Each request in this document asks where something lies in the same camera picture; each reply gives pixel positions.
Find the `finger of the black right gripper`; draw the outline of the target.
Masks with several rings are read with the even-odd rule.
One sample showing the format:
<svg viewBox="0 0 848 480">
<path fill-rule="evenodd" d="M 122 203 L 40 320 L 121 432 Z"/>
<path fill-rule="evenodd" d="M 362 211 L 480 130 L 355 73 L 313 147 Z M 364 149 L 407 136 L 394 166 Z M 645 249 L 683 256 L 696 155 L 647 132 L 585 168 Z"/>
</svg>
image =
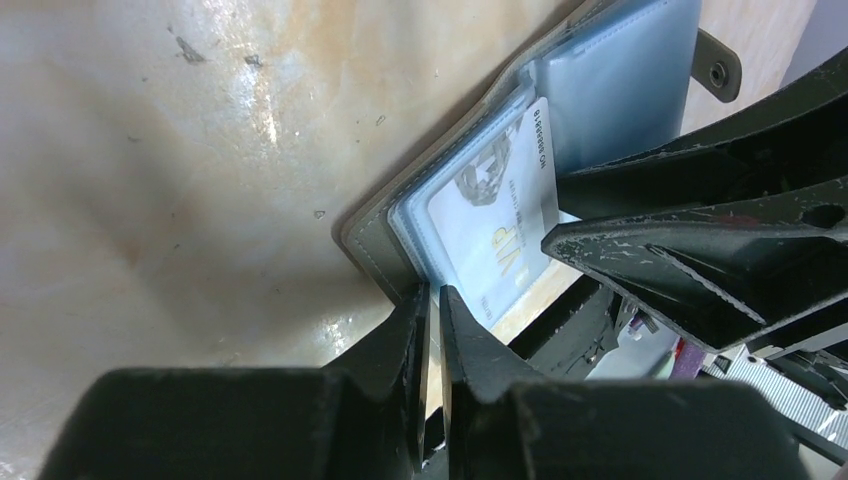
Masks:
<svg viewBox="0 0 848 480">
<path fill-rule="evenodd" d="M 580 219 L 750 200 L 847 174 L 847 53 L 729 117 L 557 181 Z"/>
<path fill-rule="evenodd" d="M 701 347 L 847 316 L 847 181 L 557 226 L 543 251 Z"/>
</svg>

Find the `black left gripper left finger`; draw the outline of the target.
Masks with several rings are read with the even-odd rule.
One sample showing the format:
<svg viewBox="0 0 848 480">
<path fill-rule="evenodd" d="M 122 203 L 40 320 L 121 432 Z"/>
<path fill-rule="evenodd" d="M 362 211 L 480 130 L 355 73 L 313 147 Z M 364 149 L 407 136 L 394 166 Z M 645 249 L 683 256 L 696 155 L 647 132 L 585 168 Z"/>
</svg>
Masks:
<svg viewBox="0 0 848 480">
<path fill-rule="evenodd" d="M 320 368 L 124 368 L 84 393 L 44 479 L 410 479 L 423 462 L 429 288 Z"/>
</svg>

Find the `white VIP card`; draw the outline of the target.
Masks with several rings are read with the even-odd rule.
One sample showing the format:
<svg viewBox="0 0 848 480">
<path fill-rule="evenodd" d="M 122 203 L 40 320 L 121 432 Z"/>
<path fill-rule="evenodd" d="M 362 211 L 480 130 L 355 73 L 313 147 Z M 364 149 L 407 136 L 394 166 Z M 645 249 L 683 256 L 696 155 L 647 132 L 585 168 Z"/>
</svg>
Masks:
<svg viewBox="0 0 848 480">
<path fill-rule="evenodd" d="M 549 105 L 511 119 L 427 205 L 475 318 L 493 326 L 548 268 L 541 240 L 559 218 Z"/>
</svg>

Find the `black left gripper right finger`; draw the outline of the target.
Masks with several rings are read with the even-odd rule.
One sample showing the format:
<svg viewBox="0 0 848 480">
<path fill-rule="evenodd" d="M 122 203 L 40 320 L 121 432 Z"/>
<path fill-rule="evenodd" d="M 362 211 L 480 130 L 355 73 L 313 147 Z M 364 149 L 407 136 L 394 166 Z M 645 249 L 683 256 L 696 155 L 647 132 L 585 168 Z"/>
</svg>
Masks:
<svg viewBox="0 0 848 480">
<path fill-rule="evenodd" d="M 716 380 L 559 381 L 440 292 L 444 422 L 453 479 L 804 479 L 779 414 Z"/>
</svg>

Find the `grey-green leather card holder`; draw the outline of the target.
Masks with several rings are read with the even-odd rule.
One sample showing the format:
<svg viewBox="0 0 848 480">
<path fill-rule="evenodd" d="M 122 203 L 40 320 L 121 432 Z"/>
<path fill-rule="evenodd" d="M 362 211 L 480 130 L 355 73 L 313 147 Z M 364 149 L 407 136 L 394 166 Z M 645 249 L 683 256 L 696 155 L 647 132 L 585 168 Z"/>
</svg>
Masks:
<svg viewBox="0 0 848 480">
<path fill-rule="evenodd" d="M 391 300 L 398 301 L 418 281 L 423 266 L 412 251 L 410 229 L 393 222 L 392 216 L 425 182 L 468 165 L 509 120 L 521 115 L 523 107 L 541 98 L 533 61 L 569 28 L 598 11 L 601 2 L 568 2 L 562 20 L 515 52 L 478 102 L 344 223 L 343 246 Z M 730 103 L 739 95 L 742 73 L 738 54 L 698 25 L 689 83 L 696 81 L 719 101 Z"/>
</svg>

